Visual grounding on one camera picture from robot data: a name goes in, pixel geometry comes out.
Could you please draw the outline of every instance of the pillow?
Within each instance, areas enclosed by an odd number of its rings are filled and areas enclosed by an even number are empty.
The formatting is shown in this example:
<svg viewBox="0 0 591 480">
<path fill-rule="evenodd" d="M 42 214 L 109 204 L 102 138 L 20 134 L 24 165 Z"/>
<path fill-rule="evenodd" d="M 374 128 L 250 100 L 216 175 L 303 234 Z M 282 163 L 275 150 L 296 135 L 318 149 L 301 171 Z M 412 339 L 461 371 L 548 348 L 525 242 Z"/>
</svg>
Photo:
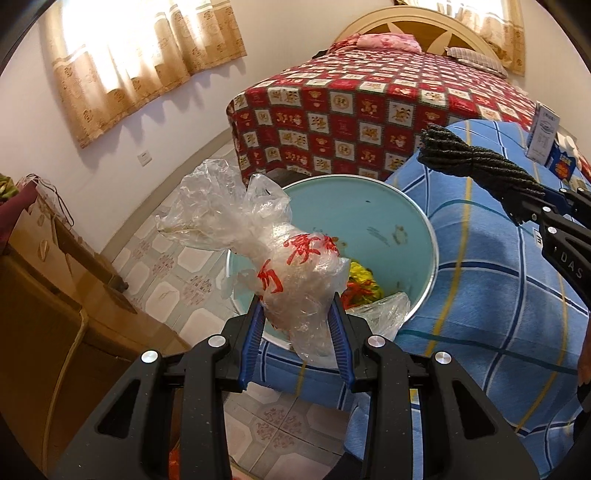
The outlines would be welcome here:
<svg viewBox="0 0 591 480">
<path fill-rule="evenodd" d="M 369 33 L 357 40 L 357 48 L 380 48 L 383 50 L 401 50 L 410 53 L 423 53 L 413 35 L 398 33 Z"/>
<path fill-rule="evenodd" d="M 353 35 L 351 35 L 350 37 L 347 37 L 344 40 L 338 41 L 336 43 L 333 43 L 329 50 L 328 53 L 334 53 L 337 50 L 340 50 L 341 48 L 345 48 L 345 47 L 356 47 L 357 46 L 357 40 L 359 39 L 359 37 L 361 36 L 361 34 L 359 33 L 354 33 Z"/>
<path fill-rule="evenodd" d="M 458 63 L 468 65 L 483 72 L 492 73 L 500 78 L 508 77 L 507 71 L 499 59 L 487 57 L 483 53 L 475 52 L 469 48 L 446 48 L 447 56 L 455 59 Z"/>
</svg>

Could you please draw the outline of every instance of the white wall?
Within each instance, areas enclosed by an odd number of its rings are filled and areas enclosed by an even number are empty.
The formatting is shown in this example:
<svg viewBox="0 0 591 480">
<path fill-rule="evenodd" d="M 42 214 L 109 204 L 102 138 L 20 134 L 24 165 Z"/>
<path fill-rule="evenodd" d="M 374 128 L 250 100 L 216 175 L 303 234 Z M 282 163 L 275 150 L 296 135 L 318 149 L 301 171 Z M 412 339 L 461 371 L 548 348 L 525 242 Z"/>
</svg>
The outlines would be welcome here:
<svg viewBox="0 0 591 480">
<path fill-rule="evenodd" d="M 522 0 L 524 88 L 554 108 L 591 157 L 591 76 L 554 20 Z M 76 231 L 101 250 L 130 214 L 182 162 L 228 127 L 240 91 L 328 48 L 350 22 L 390 0 L 232 0 L 248 56 L 195 75 L 80 150 L 69 133 L 35 25 L 0 77 L 0 172 L 37 173 L 59 189 Z M 141 167 L 137 155 L 153 160 Z"/>
<path fill-rule="evenodd" d="M 530 97 L 560 116 L 560 125 L 577 137 L 591 158 L 591 74 L 552 16 L 535 0 L 521 0 L 525 24 L 526 75 Z"/>
</svg>

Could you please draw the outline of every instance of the cable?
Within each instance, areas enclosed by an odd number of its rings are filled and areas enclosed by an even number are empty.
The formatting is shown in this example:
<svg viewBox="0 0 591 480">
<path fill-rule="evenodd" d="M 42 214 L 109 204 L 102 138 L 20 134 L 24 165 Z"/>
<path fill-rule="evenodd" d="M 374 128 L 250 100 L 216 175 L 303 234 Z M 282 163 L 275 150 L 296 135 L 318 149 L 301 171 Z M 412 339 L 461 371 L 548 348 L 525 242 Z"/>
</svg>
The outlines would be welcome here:
<svg viewBox="0 0 591 480">
<path fill-rule="evenodd" d="M 78 350 L 78 347 L 82 343 L 82 339 L 84 338 L 84 335 L 86 333 L 86 329 L 88 327 L 89 317 L 84 309 L 82 309 L 80 311 L 80 319 L 81 319 L 80 328 L 78 330 L 78 333 L 76 334 L 76 338 L 74 338 L 74 342 L 72 343 L 70 350 L 68 350 L 68 354 L 66 355 L 66 359 L 64 360 L 64 364 L 61 366 L 60 374 L 57 377 L 56 386 L 53 389 L 53 394 L 51 395 L 51 401 L 49 403 L 49 411 L 47 412 L 47 419 L 45 422 L 45 430 L 43 432 L 43 445 L 41 447 L 41 452 L 42 452 L 41 453 L 41 470 L 46 475 L 48 474 L 48 472 L 47 472 L 47 454 L 48 454 L 48 450 L 49 450 L 49 434 L 51 432 L 51 421 L 53 420 L 53 413 L 56 409 L 57 397 L 60 394 L 61 386 L 64 383 L 64 378 L 66 376 L 66 372 L 68 370 L 68 367 L 70 366 L 70 363 L 72 361 L 72 358 L 74 357 L 74 354 L 76 353 L 76 350 Z"/>
<path fill-rule="evenodd" d="M 421 140 L 420 163 L 446 175 L 471 177 L 501 203 L 507 214 L 503 200 L 508 190 L 544 196 L 544 186 L 523 168 L 488 148 L 468 145 L 445 127 L 429 124 Z"/>
<path fill-rule="evenodd" d="M 47 190 L 53 192 L 56 195 L 57 206 L 60 208 L 64 219 L 66 220 L 70 228 L 74 227 L 74 217 L 68 210 L 66 202 L 64 202 L 64 200 L 61 198 L 61 195 L 58 193 L 57 187 L 53 183 L 50 183 L 47 180 L 42 179 L 39 175 L 36 175 L 34 173 L 30 173 L 25 177 L 25 183 L 28 183 L 29 181 L 36 181 L 37 183 L 40 183 Z"/>
</svg>

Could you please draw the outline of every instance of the cardboard box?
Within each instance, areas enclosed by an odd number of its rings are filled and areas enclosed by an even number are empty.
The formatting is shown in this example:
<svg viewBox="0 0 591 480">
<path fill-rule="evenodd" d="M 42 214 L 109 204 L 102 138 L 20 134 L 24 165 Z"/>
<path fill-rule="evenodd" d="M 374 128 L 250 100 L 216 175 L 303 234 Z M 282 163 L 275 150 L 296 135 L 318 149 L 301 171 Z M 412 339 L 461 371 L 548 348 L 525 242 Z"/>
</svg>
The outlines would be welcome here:
<svg viewBox="0 0 591 480">
<path fill-rule="evenodd" d="M 575 149 L 574 142 L 570 137 L 558 134 L 557 139 L 552 144 L 550 156 L 544 167 L 560 180 L 569 181 L 574 169 L 577 167 Z"/>
<path fill-rule="evenodd" d="M 543 103 L 535 106 L 534 122 L 531 126 L 530 136 L 527 139 L 525 155 L 545 165 L 550 156 L 560 117 Z"/>
</svg>

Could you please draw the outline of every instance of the red checkered bedspread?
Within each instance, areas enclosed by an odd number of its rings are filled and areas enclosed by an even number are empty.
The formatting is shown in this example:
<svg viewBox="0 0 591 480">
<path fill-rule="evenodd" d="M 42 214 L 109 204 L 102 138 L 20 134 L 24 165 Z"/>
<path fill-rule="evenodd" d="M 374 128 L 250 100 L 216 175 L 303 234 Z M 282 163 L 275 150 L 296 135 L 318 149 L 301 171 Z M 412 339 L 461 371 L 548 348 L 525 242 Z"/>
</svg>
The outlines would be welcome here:
<svg viewBox="0 0 591 480">
<path fill-rule="evenodd" d="M 534 104 L 506 81 L 445 57 L 354 50 L 310 60 L 228 105 L 242 176 L 277 167 L 385 180 L 429 122 L 531 125 Z"/>
</svg>

